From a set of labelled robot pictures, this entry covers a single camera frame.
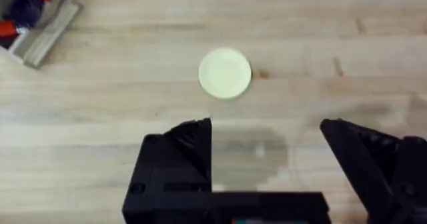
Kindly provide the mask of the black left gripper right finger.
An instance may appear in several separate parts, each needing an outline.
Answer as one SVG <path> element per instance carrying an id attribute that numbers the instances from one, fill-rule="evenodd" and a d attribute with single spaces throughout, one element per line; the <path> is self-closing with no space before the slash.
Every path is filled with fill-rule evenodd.
<path id="1" fill-rule="evenodd" d="M 426 224 L 426 140 L 395 137 L 343 119 L 320 130 L 369 223 Z"/>

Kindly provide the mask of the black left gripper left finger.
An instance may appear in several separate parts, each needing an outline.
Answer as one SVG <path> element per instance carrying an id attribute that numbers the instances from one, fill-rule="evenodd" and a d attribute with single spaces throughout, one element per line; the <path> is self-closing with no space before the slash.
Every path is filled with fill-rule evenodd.
<path id="1" fill-rule="evenodd" d="M 123 202 L 126 223 L 203 223 L 203 209 L 187 209 L 193 194 L 212 192 L 208 118 L 146 135 Z"/>

